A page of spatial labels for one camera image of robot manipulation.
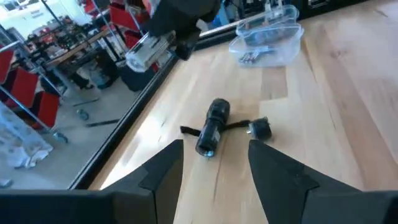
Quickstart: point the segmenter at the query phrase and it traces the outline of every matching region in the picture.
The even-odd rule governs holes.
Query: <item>red chair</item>
[[[115,23],[116,25],[127,27],[136,32],[139,32],[139,29],[134,23],[132,17],[130,16],[130,13],[124,10],[123,5],[117,3],[111,3],[109,5],[109,12],[111,14],[111,21],[113,23]],[[136,14],[136,19],[139,24],[142,24],[143,22],[149,19],[149,14],[146,12]]]
[[[126,46],[131,49],[141,39],[141,35],[134,31],[126,30],[124,31],[124,38],[126,39]]]
[[[57,118],[59,102],[59,97],[45,91],[40,91],[36,93],[33,106],[30,108],[30,111],[35,114],[45,125],[52,128],[54,127],[55,120]],[[33,129],[38,130],[43,128],[38,122],[35,122],[25,111],[18,111],[17,115],[25,121],[32,121],[28,122],[28,124]]]
[[[5,52],[0,53],[0,85],[6,81],[8,70],[11,66],[12,57],[14,56],[14,52],[11,50],[7,50]]]
[[[29,73],[24,69],[17,68],[8,73],[6,81],[1,86],[24,106],[30,108],[33,105],[38,80],[39,78],[37,75]],[[18,104],[3,92],[0,92],[0,100],[9,108],[18,107]]]

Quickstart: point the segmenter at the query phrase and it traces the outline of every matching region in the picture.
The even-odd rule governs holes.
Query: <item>shelf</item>
[[[0,53],[3,53],[3,52],[8,51],[8,50],[12,50],[18,44],[19,44],[19,41],[15,41],[15,42],[13,42],[13,43],[5,46],[5,47],[2,47],[2,48],[0,48]]]

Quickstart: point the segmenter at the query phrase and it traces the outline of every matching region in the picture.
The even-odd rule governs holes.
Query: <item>wooden table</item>
[[[87,41],[77,45],[74,48],[72,48],[71,50],[69,50],[65,54],[63,54],[63,55],[61,55],[61,56],[59,56],[59,57],[47,62],[46,63],[46,67],[53,67],[53,66],[61,64],[62,62],[68,60],[71,56],[75,55],[77,52],[87,48],[93,42],[96,42],[100,38],[105,37],[108,33],[109,33],[109,30],[107,30],[107,29],[102,30],[101,32],[95,34],[93,37],[91,37]]]
[[[184,139],[175,223],[266,223],[248,161],[250,137],[222,136],[216,157],[195,150],[217,97],[230,122],[267,116],[269,144],[362,190],[398,189],[398,2],[369,1],[302,21],[302,50],[280,68],[241,68],[228,43],[179,62],[92,184],[102,189],[174,139]]]

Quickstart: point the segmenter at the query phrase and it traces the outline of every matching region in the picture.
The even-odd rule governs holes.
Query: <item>wheel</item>
[[[90,116],[88,115],[88,113],[85,110],[78,110],[77,114],[78,114],[79,118],[83,121],[87,121],[88,118],[90,118]]]
[[[69,143],[69,139],[64,136],[62,133],[54,133],[53,136],[55,137],[56,140],[63,142],[65,144]]]

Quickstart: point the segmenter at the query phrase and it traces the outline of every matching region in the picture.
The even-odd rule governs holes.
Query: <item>container lid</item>
[[[237,35],[249,35],[271,25],[283,22],[296,22],[299,17],[299,10],[293,5],[283,5],[274,7],[271,11],[263,12],[258,15],[242,20],[236,26]]]
[[[298,23],[278,24],[266,27],[257,32],[242,37],[237,36],[230,44],[230,52],[267,52],[289,45],[293,41],[300,40],[304,29]]]

